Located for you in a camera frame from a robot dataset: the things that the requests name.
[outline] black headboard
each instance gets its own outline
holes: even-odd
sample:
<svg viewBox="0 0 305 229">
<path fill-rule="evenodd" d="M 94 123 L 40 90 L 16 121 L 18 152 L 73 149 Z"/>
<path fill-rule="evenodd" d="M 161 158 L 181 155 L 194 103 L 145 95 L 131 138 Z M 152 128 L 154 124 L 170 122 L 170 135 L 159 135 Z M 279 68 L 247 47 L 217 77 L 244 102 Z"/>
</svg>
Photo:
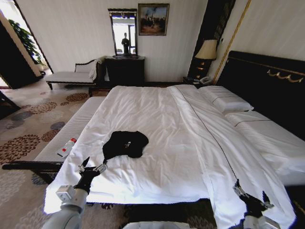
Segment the black headboard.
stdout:
<svg viewBox="0 0 305 229">
<path fill-rule="evenodd" d="M 216 85 L 305 140 L 305 61 L 230 51 Z"/>
</svg>

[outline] carpet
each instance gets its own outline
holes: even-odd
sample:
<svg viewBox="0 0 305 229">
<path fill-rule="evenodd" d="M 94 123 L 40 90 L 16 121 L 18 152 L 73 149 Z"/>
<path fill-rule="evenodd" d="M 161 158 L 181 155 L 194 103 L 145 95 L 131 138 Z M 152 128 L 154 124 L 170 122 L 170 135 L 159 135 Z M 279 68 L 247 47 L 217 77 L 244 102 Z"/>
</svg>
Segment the carpet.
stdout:
<svg viewBox="0 0 305 229">
<path fill-rule="evenodd" d="M 44 81 L 15 90 L 1 90 L 21 107 L 0 120 L 0 164 L 33 160 L 89 98 L 87 87 L 53 85 Z M 30 171 L 0 169 L 1 228 L 40 229 L 50 217 L 43 212 L 47 185 Z M 170 205 L 88 204 L 82 228 L 123 228 L 128 222 L 178 221 L 198 229 L 216 228 L 211 203 Z"/>
</svg>

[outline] picture frame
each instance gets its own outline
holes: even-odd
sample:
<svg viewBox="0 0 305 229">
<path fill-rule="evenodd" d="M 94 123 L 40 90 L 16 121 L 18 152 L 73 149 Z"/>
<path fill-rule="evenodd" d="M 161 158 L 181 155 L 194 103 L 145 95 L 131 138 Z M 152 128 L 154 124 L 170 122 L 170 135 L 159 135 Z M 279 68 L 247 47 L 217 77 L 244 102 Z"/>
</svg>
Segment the picture frame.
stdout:
<svg viewBox="0 0 305 229">
<path fill-rule="evenodd" d="M 169 3 L 139 3 L 139 35 L 166 36 Z"/>
</svg>

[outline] white pillow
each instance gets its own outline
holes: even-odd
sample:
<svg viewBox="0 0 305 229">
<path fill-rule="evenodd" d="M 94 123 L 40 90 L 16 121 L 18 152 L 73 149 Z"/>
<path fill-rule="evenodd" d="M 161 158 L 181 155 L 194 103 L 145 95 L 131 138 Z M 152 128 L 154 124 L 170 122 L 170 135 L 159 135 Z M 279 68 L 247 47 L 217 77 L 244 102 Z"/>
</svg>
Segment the white pillow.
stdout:
<svg viewBox="0 0 305 229">
<path fill-rule="evenodd" d="M 260 151 L 284 185 L 305 185 L 305 141 L 256 111 L 225 117 Z"/>
<path fill-rule="evenodd" d="M 206 86 L 198 90 L 222 113 L 253 110 L 248 102 L 222 86 Z"/>
</svg>

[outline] white wall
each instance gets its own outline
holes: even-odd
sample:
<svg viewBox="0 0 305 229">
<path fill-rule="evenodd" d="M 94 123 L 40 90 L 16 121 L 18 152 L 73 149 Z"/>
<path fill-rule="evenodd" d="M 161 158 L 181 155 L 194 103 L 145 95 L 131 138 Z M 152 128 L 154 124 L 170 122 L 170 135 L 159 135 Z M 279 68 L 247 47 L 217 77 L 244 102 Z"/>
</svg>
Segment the white wall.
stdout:
<svg viewBox="0 0 305 229">
<path fill-rule="evenodd" d="M 76 62 L 114 55 L 108 8 L 138 8 L 151 0 L 17 0 L 54 72 L 74 71 Z M 187 76 L 207 0 L 169 3 L 166 36 L 138 36 L 147 81 Z"/>
<path fill-rule="evenodd" d="M 224 30 L 225 43 L 219 46 L 217 60 L 212 63 L 208 73 L 212 78 L 246 2 L 236 0 Z M 305 61 L 305 1 L 252 0 L 230 50 Z"/>
</svg>

